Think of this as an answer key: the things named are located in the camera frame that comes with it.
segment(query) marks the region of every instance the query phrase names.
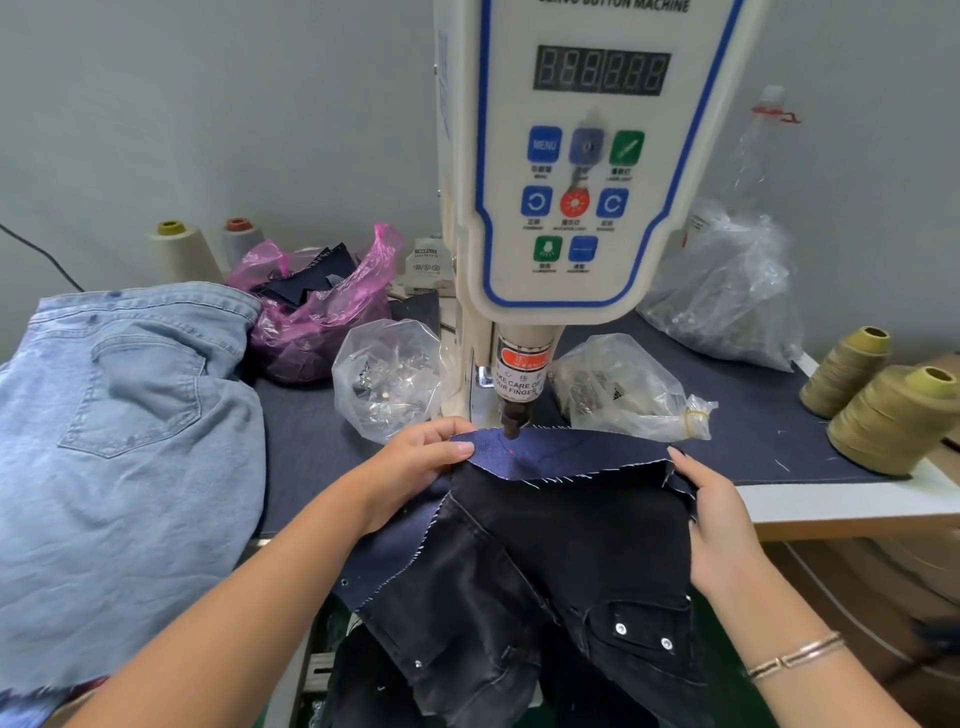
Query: blue accessory button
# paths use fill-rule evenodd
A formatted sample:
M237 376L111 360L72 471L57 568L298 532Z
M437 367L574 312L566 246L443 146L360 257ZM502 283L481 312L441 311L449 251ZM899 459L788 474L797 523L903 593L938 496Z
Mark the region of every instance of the blue accessory button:
M627 208L627 198L629 197L629 189L613 187L605 189L600 193L600 200L597 202L597 217L607 219L623 217L623 211Z
M602 129L578 129L570 141L570 162L581 167L592 167L603 153Z
M597 255L596 235L577 235L570 241L571 263L589 263Z
M527 158L535 164L553 164L560 158L560 142L564 130L560 127L534 127L530 130Z
M550 214L550 201L553 200L553 187L530 185L523 188L523 200L520 202L520 214L524 217L543 217Z

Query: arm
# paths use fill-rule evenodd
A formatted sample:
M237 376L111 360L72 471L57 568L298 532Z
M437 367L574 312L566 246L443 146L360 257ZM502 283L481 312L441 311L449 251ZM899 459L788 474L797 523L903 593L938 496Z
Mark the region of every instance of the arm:
M108 680L69 728L252 726L361 536L470 443L460 418L408 427L347 473Z
M747 667L790 654L829 627L770 563L733 484L678 450L677 470L699 489L691 527L693 585ZM780 728L909 728L917 723L846 648L756 683Z

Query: digital display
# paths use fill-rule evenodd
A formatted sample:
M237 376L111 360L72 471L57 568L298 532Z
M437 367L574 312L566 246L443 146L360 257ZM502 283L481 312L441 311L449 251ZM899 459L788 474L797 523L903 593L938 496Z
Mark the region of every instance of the digital display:
M542 45L534 90L660 96L669 53Z

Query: blue reverse button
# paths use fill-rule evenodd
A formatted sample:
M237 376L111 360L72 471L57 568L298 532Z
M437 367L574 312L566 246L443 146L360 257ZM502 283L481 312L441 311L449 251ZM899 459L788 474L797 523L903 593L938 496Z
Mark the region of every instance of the blue reverse button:
M543 217L550 214L550 201L553 200L553 187L540 187L531 184L523 188L520 202L520 214L524 217Z
M527 158L535 164L553 164L560 158L560 142L564 130L560 127L534 127L530 130Z
M597 255L596 235L577 235L570 241L571 263L589 263Z
M625 187L610 187L600 193L600 199L597 201L597 217L612 220L617 217L623 217L623 211L627 208L627 198L630 197L630 190Z

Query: warning label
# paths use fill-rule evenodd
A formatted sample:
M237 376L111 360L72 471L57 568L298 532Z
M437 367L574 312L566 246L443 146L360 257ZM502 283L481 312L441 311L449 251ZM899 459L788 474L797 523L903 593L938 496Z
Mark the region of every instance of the warning label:
M526 349L497 339L493 367L496 393L510 401L535 400L543 391L549 356L549 346Z

